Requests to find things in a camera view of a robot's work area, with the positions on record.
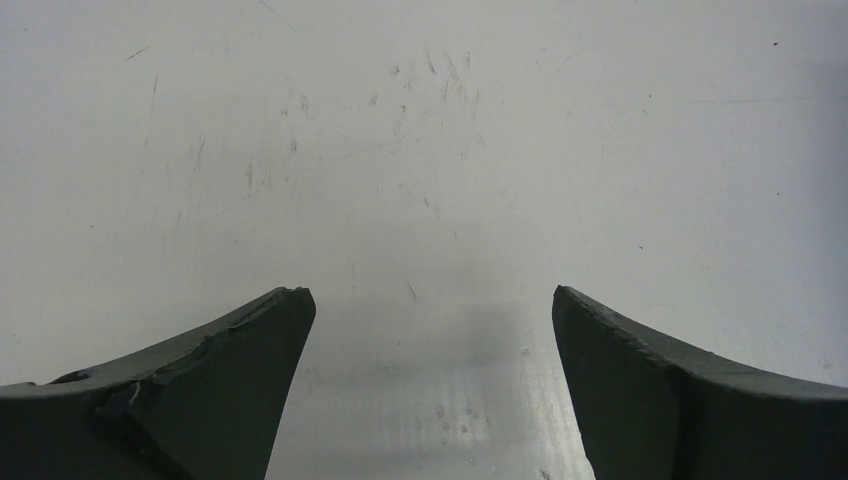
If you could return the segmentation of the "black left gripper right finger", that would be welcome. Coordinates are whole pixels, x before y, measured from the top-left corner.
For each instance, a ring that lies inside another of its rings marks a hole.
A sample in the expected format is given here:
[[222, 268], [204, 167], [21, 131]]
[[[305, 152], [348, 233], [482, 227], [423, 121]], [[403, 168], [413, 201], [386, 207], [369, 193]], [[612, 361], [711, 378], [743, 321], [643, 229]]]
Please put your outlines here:
[[552, 323], [599, 479], [843, 479], [847, 391], [741, 364], [561, 286]]

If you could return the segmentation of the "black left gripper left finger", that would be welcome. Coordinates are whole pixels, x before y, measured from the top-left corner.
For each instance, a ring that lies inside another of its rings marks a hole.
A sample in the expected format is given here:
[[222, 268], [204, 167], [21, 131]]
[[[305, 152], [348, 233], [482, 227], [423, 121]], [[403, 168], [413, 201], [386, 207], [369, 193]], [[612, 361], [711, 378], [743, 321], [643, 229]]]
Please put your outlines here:
[[262, 479], [316, 315], [277, 288], [46, 384], [1, 389], [5, 479]]

